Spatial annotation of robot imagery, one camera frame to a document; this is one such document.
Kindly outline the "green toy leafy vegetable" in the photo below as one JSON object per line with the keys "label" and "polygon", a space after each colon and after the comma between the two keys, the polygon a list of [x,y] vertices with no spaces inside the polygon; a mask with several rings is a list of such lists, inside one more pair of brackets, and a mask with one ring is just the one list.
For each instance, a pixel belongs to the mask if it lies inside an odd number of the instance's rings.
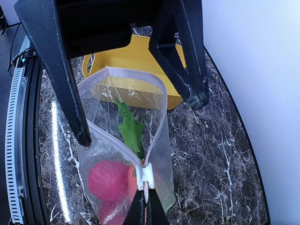
{"label": "green toy leafy vegetable", "polygon": [[144,149],[142,144],[142,132],[145,125],[136,121],[125,102],[121,102],[117,97],[114,97],[114,102],[118,106],[123,118],[122,123],[118,125],[118,129],[124,139],[124,143],[140,160],[143,160]]}

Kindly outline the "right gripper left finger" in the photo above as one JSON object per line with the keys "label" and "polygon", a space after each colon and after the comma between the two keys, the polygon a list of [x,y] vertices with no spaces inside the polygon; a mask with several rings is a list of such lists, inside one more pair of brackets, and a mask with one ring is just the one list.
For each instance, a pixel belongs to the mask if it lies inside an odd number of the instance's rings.
{"label": "right gripper left finger", "polygon": [[130,205],[123,225],[145,224],[145,196],[144,191],[137,190]]}

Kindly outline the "clear dotted zip bag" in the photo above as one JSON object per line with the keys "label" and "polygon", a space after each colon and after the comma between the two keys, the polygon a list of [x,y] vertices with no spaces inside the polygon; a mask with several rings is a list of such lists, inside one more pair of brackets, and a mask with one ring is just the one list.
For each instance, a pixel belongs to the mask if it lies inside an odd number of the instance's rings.
{"label": "clear dotted zip bag", "polygon": [[78,147],[85,194],[102,225],[121,225],[136,192],[175,203],[164,83],[148,72],[105,67],[78,85],[91,135]]}

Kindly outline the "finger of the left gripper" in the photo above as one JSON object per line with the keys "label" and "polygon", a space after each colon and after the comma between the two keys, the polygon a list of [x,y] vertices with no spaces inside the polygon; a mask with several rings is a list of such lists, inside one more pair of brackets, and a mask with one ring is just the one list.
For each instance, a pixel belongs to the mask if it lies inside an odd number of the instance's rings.
{"label": "finger of the left gripper", "polygon": [[200,0],[164,0],[153,23],[149,51],[193,110],[209,102]]}
{"label": "finger of the left gripper", "polygon": [[85,148],[90,147],[90,132],[70,60],[66,55],[55,1],[19,0],[14,8],[50,77],[56,97],[78,143]]}

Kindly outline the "orange toy carrot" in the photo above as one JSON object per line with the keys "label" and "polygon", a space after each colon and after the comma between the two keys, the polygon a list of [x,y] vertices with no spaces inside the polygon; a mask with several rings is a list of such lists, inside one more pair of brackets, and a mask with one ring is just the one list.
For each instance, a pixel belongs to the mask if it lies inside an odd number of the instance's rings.
{"label": "orange toy carrot", "polygon": [[138,189],[137,187],[137,181],[136,181],[136,174],[135,174],[135,167],[133,165],[129,166],[128,169],[128,192],[129,192],[129,196],[130,198],[134,198],[135,193]]}

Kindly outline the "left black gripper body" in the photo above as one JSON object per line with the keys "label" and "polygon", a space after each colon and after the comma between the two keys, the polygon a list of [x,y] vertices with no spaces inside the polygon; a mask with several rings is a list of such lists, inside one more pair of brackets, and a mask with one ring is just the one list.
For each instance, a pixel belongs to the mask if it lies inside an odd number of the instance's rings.
{"label": "left black gripper body", "polygon": [[129,45],[132,28],[150,26],[149,49],[160,46],[165,0],[58,0],[58,52],[66,59]]}

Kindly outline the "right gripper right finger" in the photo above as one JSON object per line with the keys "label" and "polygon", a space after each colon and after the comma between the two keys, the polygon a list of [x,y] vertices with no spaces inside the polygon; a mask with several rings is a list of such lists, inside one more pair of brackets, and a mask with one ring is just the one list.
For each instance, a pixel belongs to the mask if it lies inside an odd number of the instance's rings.
{"label": "right gripper right finger", "polygon": [[150,189],[148,193],[146,224],[169,225],[169,221],[155,189]]}

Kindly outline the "red toy tomato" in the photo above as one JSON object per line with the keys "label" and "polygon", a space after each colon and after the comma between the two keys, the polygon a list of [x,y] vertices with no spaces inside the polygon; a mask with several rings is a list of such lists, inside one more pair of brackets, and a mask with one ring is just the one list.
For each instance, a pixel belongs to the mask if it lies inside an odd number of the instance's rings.
{"label": "red toy tomato", "polygon": [[99,220],[101,225],[122,225],[129,210],[128,203],[108,203],[102,204],[99,210]]}

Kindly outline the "red toy apple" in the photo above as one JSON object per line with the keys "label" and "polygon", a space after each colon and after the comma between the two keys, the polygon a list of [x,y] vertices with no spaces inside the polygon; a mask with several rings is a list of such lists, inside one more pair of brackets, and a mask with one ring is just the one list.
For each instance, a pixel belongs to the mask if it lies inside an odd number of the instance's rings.
{"label": "red toy apple", "polygon": [[116,203],[128,192],[128,169],[122,162],[103,160],[96,163],[88,177],[88,188],[98,199]]}

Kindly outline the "yellow plastic basket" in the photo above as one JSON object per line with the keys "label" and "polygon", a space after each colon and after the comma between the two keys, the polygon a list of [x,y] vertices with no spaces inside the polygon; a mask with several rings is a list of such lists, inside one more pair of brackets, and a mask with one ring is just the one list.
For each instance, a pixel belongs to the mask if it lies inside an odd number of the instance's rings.
{"label": "yellow plastic basket", "polygon": [[87,78],[106,66],[135,69],[154,74],[166,86],[168,93],[167,109],[174,109],[182,102],[182,97],[149,52],[149,41],[149,37],[133,34],[130,44],[126,47],[85,55],[82,63],[83,76]]}

